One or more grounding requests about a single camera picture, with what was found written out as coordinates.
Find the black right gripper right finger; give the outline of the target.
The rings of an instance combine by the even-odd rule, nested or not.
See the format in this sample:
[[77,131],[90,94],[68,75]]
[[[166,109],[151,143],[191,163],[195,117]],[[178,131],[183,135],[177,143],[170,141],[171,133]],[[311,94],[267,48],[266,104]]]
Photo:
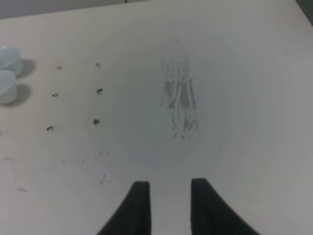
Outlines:
[[191,234],[256,235],[205,178],[191,181]]

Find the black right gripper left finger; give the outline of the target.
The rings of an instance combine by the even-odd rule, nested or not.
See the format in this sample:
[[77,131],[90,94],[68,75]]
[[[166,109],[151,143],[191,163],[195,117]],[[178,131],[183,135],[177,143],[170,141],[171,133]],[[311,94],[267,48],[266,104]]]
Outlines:
[[151,235],[150,184],[136,181],[99,235]]

